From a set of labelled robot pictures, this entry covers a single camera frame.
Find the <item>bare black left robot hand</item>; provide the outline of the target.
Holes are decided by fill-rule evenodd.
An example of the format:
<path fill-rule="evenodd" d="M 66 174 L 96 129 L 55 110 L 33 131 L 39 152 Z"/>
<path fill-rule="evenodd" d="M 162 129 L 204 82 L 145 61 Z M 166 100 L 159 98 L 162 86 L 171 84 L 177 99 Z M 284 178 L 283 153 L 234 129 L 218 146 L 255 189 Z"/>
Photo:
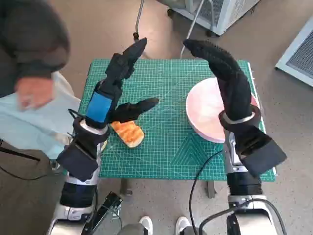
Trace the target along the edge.
<path fill-rule="evenodd" d="M 135 104 L 128 102 L 117 105 L 123 92 L 123 80 L 129 79 L 133 74 L 135 63 L 146 45 L 147 38 L 142 38 L 122 54 L 113 54 L 105 71 L 106 78 L 96 84 L 87 106 L 85 118 L 88 126 L 102 129 L 116 121 L 133 121 L 158 104 L 159 99 L 153 97 Z"/>

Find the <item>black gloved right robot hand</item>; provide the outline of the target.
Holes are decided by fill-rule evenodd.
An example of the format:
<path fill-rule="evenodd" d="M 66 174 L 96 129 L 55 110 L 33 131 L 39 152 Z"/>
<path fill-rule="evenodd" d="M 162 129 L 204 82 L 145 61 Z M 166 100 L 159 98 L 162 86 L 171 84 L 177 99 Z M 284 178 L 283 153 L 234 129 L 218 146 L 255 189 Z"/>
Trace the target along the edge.
<path fill-rule="evenodd" d="M 208 62 L 217 78 L 224 110 L 228 118 L 238 121 L 251 115 L 251 89 L 237 61 L 225 49 L 209 41 L 186 39 L 184 46 L 194 57 Z"/>

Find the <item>person's hand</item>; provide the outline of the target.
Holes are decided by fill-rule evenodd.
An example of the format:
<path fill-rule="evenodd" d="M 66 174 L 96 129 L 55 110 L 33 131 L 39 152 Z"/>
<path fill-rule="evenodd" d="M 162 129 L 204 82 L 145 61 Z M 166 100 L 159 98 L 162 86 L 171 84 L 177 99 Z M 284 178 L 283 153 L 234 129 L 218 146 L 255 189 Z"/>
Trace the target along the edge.
<path fill-rule="evenodd" d="M 54 99 L 54 82 L 41 77 L 24 77 L 15 85 L 22 109 L 40 108 Z"/>

